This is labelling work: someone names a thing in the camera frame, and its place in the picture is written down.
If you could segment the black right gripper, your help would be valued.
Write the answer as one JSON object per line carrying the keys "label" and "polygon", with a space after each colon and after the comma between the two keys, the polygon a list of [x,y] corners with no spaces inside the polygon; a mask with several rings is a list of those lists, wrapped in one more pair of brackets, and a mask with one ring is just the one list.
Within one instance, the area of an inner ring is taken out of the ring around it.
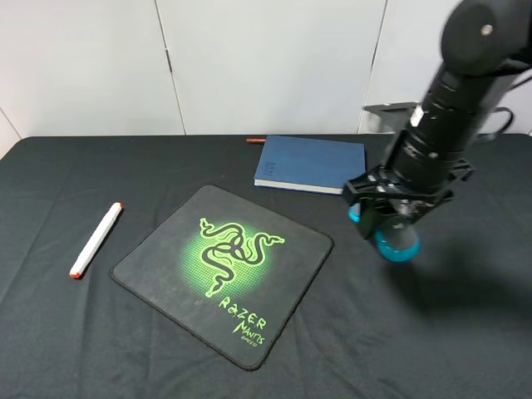
{"label": "black right gripper", "polygon": [[467,181],[475,168],[466,160],[458,160],[435,193],[424,193],[407,186],[390,170],[378,165],[367,173],[347,180],[342,197],[350,206],[359,204],[357,229],[370,239],[389,216],[389,203],[396,213],[418,220],[433,209],[454,198],[452,188]]}

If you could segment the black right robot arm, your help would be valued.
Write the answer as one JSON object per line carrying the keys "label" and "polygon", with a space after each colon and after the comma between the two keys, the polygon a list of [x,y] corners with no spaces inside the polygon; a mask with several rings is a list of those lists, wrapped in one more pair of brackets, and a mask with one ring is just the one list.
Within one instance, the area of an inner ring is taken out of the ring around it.
{"label": "black right robot arm", "polygon": [[473,172],[462,158],[514,81],[531,68],[529,1],[462,1],[441,34],[441,65],[383,161],[348,180],[365,239],[396,216],[413,224]]}

